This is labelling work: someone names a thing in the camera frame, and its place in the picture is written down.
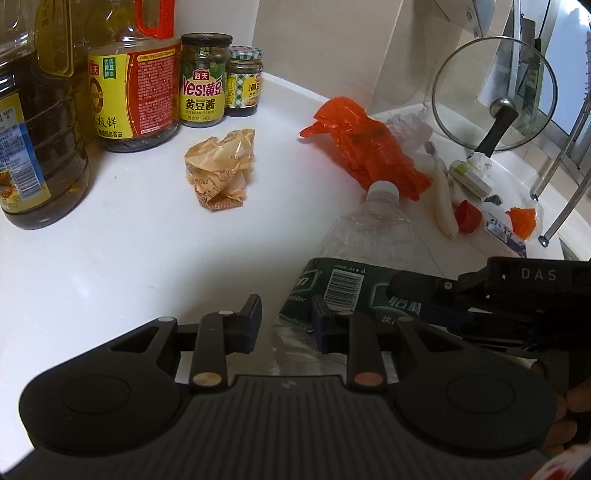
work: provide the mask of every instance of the human hand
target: human hand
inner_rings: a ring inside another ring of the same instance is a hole
[[[545,368],[540,362],[531,366],[532,372],[544,376]],[[564,444],[571,441],[577,433],[577,423],[566,419],[566,414],[591,411],[591,377],[574,387],[566,396],[556,395],[558,406],[554,424],[544,442],[544,450],[551,455],[564,452]]]

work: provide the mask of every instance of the black jar lid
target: black jar lid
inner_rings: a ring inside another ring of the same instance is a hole
[[[225,33],[187,33],[181,36],[185,45],[205,47],[229,47],[232,40],[232,36]]]

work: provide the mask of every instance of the white countertop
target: white countertop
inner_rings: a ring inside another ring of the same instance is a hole
[[[252,117],[182,127],[170,142],[141,153],[92,152],[87,196],[54,225],[23,231],[0,216],[1,471],[30,449],[18,417],[28,381],[156,317],[195,322],[239,309],[258,293],[264,321],[255,353],[233,355],[230,363],[238,372],[268,372],[273,318],[332,223],[365,193],[318,146],[298,138],[324,100],[266,76]],[[248,198],[242,207],[210,212],[185,179],[183,155],[239,128],[256,130]],[[434,142],[445,160],[458,148],[441,137]],[[430,202],[427,192],[420,202],[402,203],[430,251],[420,252],[420,269],[456,277],[483,267],[486,258],[467,240],[439,232]],[[535,256],[559,258],[554,244]]]

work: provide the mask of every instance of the blue and yellow label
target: blue and yellow label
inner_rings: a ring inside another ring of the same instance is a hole
[[[8,213],[51,198],[29,137],[17,93],[0,100],[0,205]]]

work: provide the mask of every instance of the ridged black surface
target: ridged black surface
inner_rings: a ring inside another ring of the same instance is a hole
[[[441,452],[406,431],[385,400],[352,393],[339,377],[238,377],[225,393],[193,397],[168,432],[139,449],[107,458],[38,449],[6,477],[523,480],[545,460],[538,451],[505,459]]]

